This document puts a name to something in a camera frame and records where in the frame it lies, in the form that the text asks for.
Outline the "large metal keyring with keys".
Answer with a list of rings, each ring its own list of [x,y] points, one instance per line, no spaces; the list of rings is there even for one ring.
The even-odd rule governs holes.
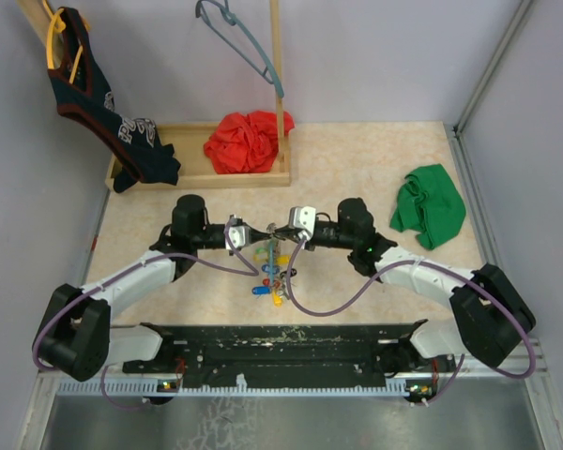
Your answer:
[[[290,255],[282,252],[282,240],[272,235],[256,248],[252,259],[260,269],[262,279],[251,289],[251,293],[257,298],[269,295],[273,305],[281,307],[289,300],[286,279],[297,274],[296,269],[287,270]]]

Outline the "navy tank top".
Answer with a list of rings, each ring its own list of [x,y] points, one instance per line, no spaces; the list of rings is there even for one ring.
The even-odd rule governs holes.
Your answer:
[[[79,11],[61,7],[54,19],[64,23],[61,63],[46,56],[57,113],[91,131],[121,164],[113,191],[122,193],[138,183],[176,185],[181,164],[174,147],[161,142],[156,123],[115,110],[113,90],[94,57]]]

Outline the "red cloth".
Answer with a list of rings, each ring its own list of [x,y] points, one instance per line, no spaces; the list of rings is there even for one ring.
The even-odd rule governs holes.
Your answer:
[[[217,174],[268,173],[279,154],[277,114],[227,114],[203,150]]]

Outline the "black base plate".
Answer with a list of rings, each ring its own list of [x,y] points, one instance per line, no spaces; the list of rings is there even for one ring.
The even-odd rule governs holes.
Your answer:
[[[413,324],[163,326],[151,361],[131,361],[126,374],[174,373],[187,388],[383,387],[401,372],[428,369],[409,339]]]

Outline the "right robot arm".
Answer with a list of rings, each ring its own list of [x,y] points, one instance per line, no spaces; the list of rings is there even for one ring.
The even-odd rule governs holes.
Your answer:
[[[528,353],[528,377],[536,367],[529,334],[536,319],[506,274],[497,266],[463,269],[434,262],[387,239],[374,227],[373,215],[360,198],[341,201],[334,220],[322,220],[310,206],[290,210],[287,225],[274,236],[297,249],[346,249],[347,260],[369,283],[406,288],[451,311],[442,321],[426,320],[400,349],[402,363],[423,370],[437,356],[471,355],[493,370],[518,345]]]

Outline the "wooden rack tray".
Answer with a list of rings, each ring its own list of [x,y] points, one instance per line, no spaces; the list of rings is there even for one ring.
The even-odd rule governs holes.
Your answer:
[[[28,20],[41,43],[46,45],[49,18],[40,1],[20,1],[23,15]],[[281,39],[279,25],[279,3],[270,3],[273,59],[268,60],[262,53],[266,68],[271,71],[276,90],[277,130],[279,154],[270,172],[217,174],[204,154],[203,145],[215,131],[216,122],[181,123],[159,125],[158,132],[164,143],[174,146],[175,157],[181,163],[177,189],[195,188],[269,188],[287,187],[291,183],[290,143],[284,124],[284,110],[281,86]]]

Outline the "yellow clothes hanger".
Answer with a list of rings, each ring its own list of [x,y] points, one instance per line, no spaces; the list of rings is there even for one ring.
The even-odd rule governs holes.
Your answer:
[[[61,7],[56,12],[53,11],[50,3],[47,0],[41,0],[40,3],[49,18],[49,25],[46,33],[46,60],[47,68],[55,69],[55,63],[62,62],[64,54],[64,39],[63,33],[66,29],[66,24],[61,19],[63,8]],[[72,63],[67,63],[69,68],[68,82],[74,84],[77,76],[80,74],[79,65],[84,55],[84,47],[79,39],[78,49]]]

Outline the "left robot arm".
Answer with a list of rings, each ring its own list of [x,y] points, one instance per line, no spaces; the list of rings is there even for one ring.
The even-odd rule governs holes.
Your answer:
[[[167,343],[165,330],[147,322],[114,326],[113,319],[183,277],[194,264],[217,266],[199,258],[199,251],[225,249],[238,254],[268,237],[237,216],[224,224],[212,223],[202,197],[180,197],[170,224],[138,260],[97,282],[55,289],[32,344],[34,363],[79,382],[108,366],[132,361],[145,361],[158,372],[170,369],[176,349]]]

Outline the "green cloth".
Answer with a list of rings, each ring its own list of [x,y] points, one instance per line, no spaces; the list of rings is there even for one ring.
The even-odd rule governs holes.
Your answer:
[[[464,200],[444,166],[420,166],[405,176],[389,227],[416,232],[419,244],[433,250],[460,233],[465,216]]]

